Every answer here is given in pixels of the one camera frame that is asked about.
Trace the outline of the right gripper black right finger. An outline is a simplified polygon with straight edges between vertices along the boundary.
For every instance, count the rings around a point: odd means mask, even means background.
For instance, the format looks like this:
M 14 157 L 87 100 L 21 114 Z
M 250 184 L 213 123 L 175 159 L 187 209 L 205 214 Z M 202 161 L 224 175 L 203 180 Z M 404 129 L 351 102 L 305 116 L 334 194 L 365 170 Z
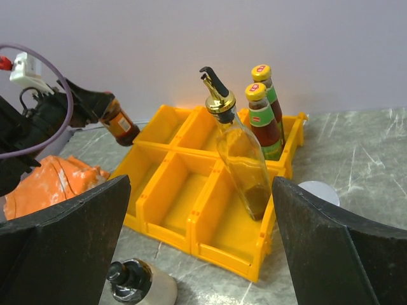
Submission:
M 406 230 L 283 177 L 274 178 L 272 195 L 298 304 L 406 304 Z

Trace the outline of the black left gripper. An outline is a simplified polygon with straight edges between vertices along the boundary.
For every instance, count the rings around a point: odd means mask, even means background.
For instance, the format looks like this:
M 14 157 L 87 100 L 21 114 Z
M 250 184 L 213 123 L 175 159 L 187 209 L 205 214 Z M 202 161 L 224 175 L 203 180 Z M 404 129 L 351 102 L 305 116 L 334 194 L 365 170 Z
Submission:
M 114 94 L 105 91 L 86 90 L 65 78 L 72 93 L 74 102 L 70 127 L 86 127 L 98 123 L 111 111 Z M 37 102 L 34 108 L 27 108 L 23 100 L 24 93 L 31 93 Z M 52 137 L 61 127 L 67 113 L 67 97 L 56 88 L 53 95 L 41 93 L 35 88 L 26 88 L 20 92 L 20 103 L 23 106 L 22 115 L 28 122 L 28 131 L 18 141 L 22 148 L 38 145 Z

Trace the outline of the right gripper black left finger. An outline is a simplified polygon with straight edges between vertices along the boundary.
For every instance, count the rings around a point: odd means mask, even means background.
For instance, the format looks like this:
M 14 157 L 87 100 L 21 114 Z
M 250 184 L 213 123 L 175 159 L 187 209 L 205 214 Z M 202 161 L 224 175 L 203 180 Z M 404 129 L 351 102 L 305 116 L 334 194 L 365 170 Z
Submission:
M 1 223 L 1 304 L 98 304 L 130 192 L 121 175 Z

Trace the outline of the red lid sauce jar back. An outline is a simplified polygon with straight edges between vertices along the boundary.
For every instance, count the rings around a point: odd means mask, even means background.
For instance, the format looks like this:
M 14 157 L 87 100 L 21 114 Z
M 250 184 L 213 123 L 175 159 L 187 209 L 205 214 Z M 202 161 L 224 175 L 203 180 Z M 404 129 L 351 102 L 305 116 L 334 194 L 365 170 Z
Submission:
M 107 107 L 99 121 L 113 135 L 121 146 L 131 146 L 140 133 L 139 127 L 129 118 L 115 98 Z

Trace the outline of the glass oil bottle gold spout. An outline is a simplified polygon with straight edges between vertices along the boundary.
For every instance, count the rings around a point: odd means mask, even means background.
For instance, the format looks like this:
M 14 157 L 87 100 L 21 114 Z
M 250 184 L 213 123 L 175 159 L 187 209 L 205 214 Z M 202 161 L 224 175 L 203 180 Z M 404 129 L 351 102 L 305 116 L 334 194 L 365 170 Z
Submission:
M 253 220 L 259 221 L 272 194 L 261 146 L 256 136 L 241 122 L 234 93 L 225 87 L 211 67 L 202 67 L 200 73 L 209 90 L 205 106 L 215 118 L 219 130 L 218 154 L 247 213 Z

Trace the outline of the chili sauce bottle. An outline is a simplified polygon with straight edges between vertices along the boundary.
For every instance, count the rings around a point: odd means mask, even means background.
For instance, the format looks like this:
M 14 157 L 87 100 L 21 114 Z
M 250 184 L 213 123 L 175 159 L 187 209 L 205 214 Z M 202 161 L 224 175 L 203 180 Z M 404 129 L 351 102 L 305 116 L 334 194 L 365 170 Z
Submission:
M 282 121 L 282 109 L 278 100 L 277 92 L 275 91 L 274 83 L 272 81 L 272 70 L 269 65 L 261 64 L 252 68 L 252 79 L 255 83 L 263 83 L 266 86 L 266 96 L 273 110 L 275 119 L 279 126 L 280 137 L 282 145 L 286 143 L 284 135 L 284 127 Z
M 249 103 L 251 130 L 260 143 L 265 159 L 278 161 L 283 150 L 281 133 L 267 99 L 266 86 L 252 83 L 245 89 L 245 96 Z

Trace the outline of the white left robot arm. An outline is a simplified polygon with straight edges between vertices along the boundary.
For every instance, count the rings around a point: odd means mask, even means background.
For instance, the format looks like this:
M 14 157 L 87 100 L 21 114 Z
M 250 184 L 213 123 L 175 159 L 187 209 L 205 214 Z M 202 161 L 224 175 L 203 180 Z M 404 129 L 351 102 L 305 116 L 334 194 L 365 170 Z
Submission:
M 89 91 L 67 81 L 73 98 L 73 114 L 69 126 L 83 128 L 97 123 L 107 112 L 115 99 L 111 92 Z M 18 112 L 4 98 L 1 98 L 1 153 L 11 153 L 38 145 L 48 140 L 62 125 L 67 112 L 67 95 L 53 87 L 53 93 L 42 93 L 29 87 L 20 92 L 19 98 L 27 91 L 32 92 L 37 102 L 34 108 L 23 106 Z M 24 173 L 40 167 L 36 160 L 42 150 L 1 160 L 1 196 L 12 192 L 20 183 Z

